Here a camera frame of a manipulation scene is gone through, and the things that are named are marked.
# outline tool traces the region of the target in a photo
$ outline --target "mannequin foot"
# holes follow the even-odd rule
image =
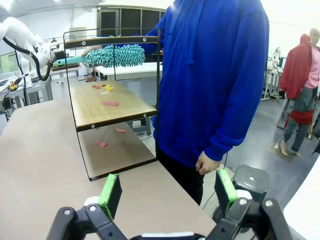
[[[280,148],[281,148],[281,153],[285,156],[288,156],[287,150],[286,150],[286,146],[287,144],[285,143],[284,140],[282,140],[281,144],[280,144]]]

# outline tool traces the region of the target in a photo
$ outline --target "black pants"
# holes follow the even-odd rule
[[[196,165],[194,165],[194,168],[184,166],[160,149],[157,153],[157,157],[159,162],[172,177],[181,185],[190,197],[200,205],[204,193],[204,175],[200,175],[199,172],[196,171]]]

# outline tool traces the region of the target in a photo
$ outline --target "mannequin head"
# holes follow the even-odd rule
[[[312,28],[310,30],[310,37],[311,37],[311,43],[314,46],[317,46],[319,39],[320,39],[320,31],[316,28]]]

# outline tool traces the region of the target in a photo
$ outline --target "red cloth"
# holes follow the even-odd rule
[[[308,80],[313,47],[310,41],[310,36],[303,34],[300,38],[300,44],[292,49],[287,56],[279,87],[286,92],[286,96],[290,100],[299,97]]]
[[[293,110],[290,114],[290,117],[295,120],[296,123],[302,124],[302,125],[311,125],[312,124],[312,119],[314,116],[314,111],[296,111]]]

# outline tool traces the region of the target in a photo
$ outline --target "red jacket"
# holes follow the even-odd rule
[[[313,47],[310,41],[310,36],[303,34],[300,38],[300,44],[292,49],[287,56],[279,87],[286,91],[286,96],[290,100],[299,97],[308,80]]]

